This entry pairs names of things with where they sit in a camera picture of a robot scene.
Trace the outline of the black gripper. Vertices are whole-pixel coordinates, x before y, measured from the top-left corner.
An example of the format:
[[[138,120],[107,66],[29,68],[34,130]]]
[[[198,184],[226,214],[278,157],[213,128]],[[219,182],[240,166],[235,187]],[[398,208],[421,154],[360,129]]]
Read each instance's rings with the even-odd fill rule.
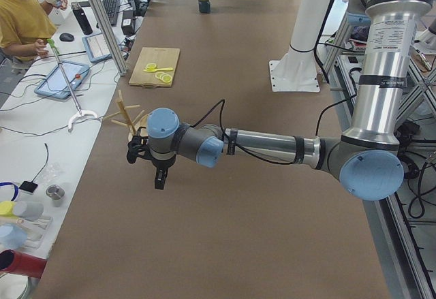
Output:
[[[156,158],[151,159],[153,166],[156,168],[154,188],[159,190],[164,190],[166,183],[166,176],[168,175],[168,170],[175,163],[175,157],[169,159],[160,160]]]

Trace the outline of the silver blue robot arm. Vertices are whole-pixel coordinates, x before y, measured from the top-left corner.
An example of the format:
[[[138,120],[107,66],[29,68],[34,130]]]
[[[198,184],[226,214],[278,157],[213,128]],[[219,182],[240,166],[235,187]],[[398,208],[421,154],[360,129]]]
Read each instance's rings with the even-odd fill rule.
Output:
[[[362,200],[393,194],[403,182],[403,166],[396,155],[396,116],[417,21],[432,4],[433,0],[349,0],[349,12],[367,15],[371,25],[352,124],[339,139],[280,136],[221,125],[196,128],[180,122],[171,109],[155,109],[148,117],[145,142],[146,158],[156,169],[155,188],[163,189],[168,169],[179,155],[211,168],[222,154],[242,151],[268,163],[307,164],[325,171]]]

